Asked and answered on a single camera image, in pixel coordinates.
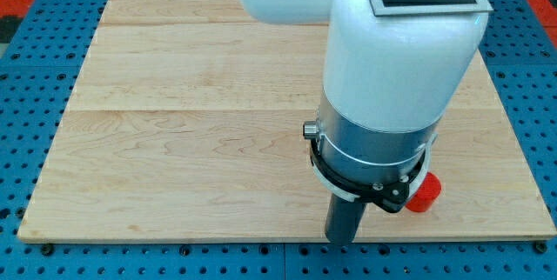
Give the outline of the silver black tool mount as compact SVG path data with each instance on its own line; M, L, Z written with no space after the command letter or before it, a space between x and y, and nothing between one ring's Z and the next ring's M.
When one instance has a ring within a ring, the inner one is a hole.
M389 213L401 211L426 181L436 126L374 130L342 115L322 94L310 158L318 180L331 192L330 205L373 203Z

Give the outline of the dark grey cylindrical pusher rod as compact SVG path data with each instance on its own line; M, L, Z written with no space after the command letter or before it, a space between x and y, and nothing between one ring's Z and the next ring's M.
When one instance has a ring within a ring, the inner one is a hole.
M331 194L325 220L327 240L337 245L351 243L356 236L365 209L365 203L349 202Z

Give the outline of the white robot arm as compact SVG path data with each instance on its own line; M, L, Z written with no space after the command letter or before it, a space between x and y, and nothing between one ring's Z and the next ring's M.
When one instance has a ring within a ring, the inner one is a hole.
M331 192L325 235L350 243L366 206L400 211L487 27L488 0L240 0L263 23L327 23L321 101L303 135Z

